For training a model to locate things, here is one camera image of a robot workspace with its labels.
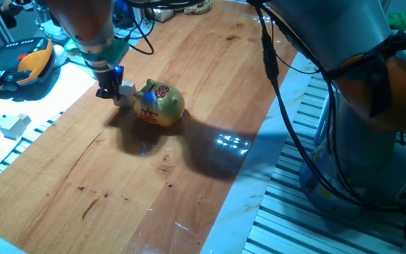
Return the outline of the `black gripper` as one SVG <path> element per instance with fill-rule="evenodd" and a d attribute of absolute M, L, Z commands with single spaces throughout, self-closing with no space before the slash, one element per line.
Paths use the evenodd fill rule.
<path fill-rule="evenodd" d="M 99 82 L 99 89 L 96 96 L 102 99 L 120 99 L 120 85 L 123 80 L 124 67 L 114 66 L 113 68 L 103 68 L 95 71 L 95 76 Z"/>

